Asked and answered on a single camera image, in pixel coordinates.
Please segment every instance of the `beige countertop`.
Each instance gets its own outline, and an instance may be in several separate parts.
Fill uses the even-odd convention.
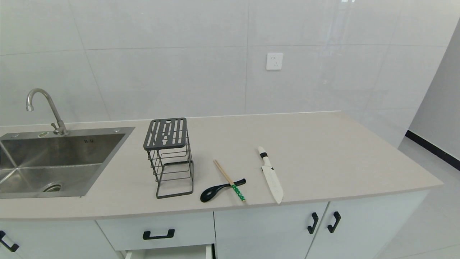
[[[193,194],[157,199],[143,142],[149,120],[68,124],[69,130],[136,127],[83,197],[0,199],[0,220],[76,220],[276,206],[257,146],[268,153],[284,190],[282,205],[353,199],[433,188],[442,182],[342,112],[189,118]],[[0,128],[50,130],[49,125]],[[217,159],[247,202],[229,189],[208,203],[203,190],[226,183]]]

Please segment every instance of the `wall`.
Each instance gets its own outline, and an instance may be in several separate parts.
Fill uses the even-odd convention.
[[[398,146],[457,0],[2,0],[0,125],[344,110]],[[284,53],[266,71],[268,52]]]
[[[460,159],[460,25],[409,129]]]

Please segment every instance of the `floor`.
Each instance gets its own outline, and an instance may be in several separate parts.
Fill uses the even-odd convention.
[[[444,186],[428,194],[378,259],[460,259],[460,171],[408,138],[399,150]]]

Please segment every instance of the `black ladle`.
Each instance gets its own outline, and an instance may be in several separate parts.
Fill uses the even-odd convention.
[[[240,186],[240,185],[243,185],[246,183],[246,179],[241,179],[237,182],[234,182],[236,186]],[[225,187],[230,187],[230,184],[227,183],[227,184],[222,184],[222,185],[216,185],[216,186],[212,186],[212,187],[209,187],[207,188],[206,190],[204,190],[204,192],[201,194],[200,196],[200,200],[201,202],[208,202],[210,201],[212,198],[214,198],[214,196],[216,196],[216,194],[222,190],[223,188]]]

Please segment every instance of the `cabinet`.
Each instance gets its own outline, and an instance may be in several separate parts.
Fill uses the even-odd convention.
[[[95,221],[0,222],[0,230],[22,259],[120,259]]]
[[[0,246],[0,258],[1,259],[22,259],[16,253],[11,253],[3,246]]]
[[[374,258],[428,192],[330,202],[306,259]],[[331,233],[330,229],[337,221],[336,212],[340,221]]]
[[[22,259],[17,244],[11,241],[9,236],[6,234],[5,231],[0,229],[0,258],[1,259]]]
[[[327,202],[214,213],[218,259],[305,259]]]
[[[212,212],[98,220],[117,251],[214,244]]]
[[[212,245],[128,251],[125,259],[213,259]]]

